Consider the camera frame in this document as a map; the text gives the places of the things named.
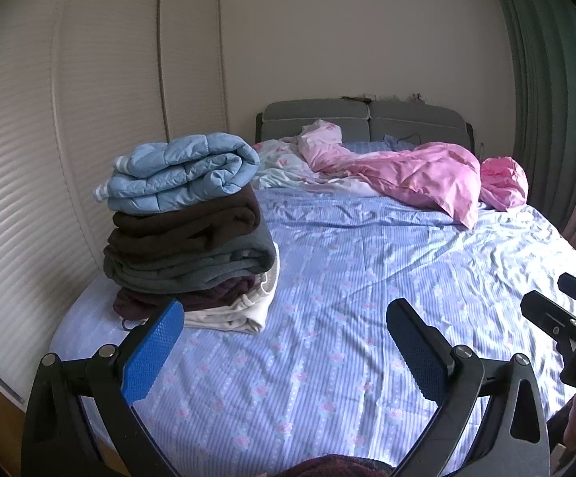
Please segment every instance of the ribbed door panel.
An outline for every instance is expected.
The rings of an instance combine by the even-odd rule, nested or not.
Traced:
[[[54,128],[49,60],[62,5],[0,0],[0,379],[22,399],[96,273]]]
[[[218,0],[160,0],[160,49],[171,138],[225,130]]]
[[[158,0],[67,0],[64,10],[55,60],[58,134],[98,262],[113,224],[91,191],[110,175],[115,156],[166,141],[157,12]]]

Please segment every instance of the folded blue jacket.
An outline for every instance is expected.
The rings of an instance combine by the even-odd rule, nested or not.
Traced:
[[[257,152],[227,133],[144,143],[114,160],[114,173],[93,195],[133,215],[174,211],[238,192],[258,166]]]

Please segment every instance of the bed sheet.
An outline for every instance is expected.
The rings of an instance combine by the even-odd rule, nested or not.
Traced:
[[[480,357],[526,353],[548,416],[572,396],[553,341],[520,314],[539,290],[576,315],[557,290],[576,276],[576,251],[536,210],[480,205],[474,230],[439,211],[385,197],[257,193],[281,253],[267,328],[258,335],[185,329],[146,399],[135,408],[188,477],[273,475],[324,454],[396,465],[435,405],[423,398],[385,327],[404,297],[452,344]],[[51,349],[93,355],[125,336],[111,310],[117,285],[101,276],[66,314]],[[91,401],[93,428],[106,438]],[[446,471],[480,424],[475,407]]]

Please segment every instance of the green curtain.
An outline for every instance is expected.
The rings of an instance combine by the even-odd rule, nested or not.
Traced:
[[[576,203],[576,8],[571,0],[500,0],[516,87],[513,157],[529,204],[558,230]]]

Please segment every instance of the metal screw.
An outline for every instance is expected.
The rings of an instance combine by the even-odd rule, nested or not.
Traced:
[[[115,353],[115,346],[112,344],[105,344],[98,350],[98,355],[104,358],[111,357]]]
[[[465,346],[464,344],[460,344],[453,349],[453,352],[456,353],[458,357],[461,359],[468,359],[472,356],[472,351],[469,347]]]
[[[51,366],[54,362],[56,362],[56,356],[53,353],[48,353],[41,359],[43,366]]]
[[[515,355],[516,362],[519,363],[521,366],[528,366],[529,365],[529,358],[522,353],[516,353]]]

